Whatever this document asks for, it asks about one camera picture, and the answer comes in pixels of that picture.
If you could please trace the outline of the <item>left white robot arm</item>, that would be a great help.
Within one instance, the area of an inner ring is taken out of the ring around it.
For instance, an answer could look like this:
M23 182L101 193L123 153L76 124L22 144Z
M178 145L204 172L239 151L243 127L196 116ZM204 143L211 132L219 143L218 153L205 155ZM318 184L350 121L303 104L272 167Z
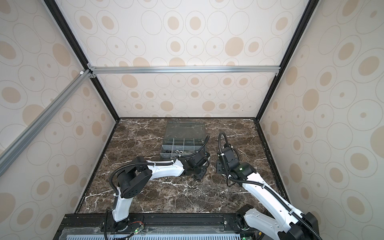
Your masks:
M192 176L202 179L210 165L210 154L203 150L186 156L163 162L147 161L136 157L129 164L110 174L109 184L114 190L112 216L116 223L129 217L133 198L137 196L154 179L165 177Z

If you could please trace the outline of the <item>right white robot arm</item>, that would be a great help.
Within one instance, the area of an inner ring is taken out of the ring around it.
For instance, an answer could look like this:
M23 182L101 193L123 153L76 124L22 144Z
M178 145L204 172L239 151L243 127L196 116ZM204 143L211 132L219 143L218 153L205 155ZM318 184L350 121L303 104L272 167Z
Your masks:
M255 208L245 207L240 212L240 225L254 228L273 240L320 240L317 218L304 214L289 204L266 183L249 163L240 162L237 151L229 144L219 147L217 172L227 178L229 186L238 184L255 197L271 214L267 216Z

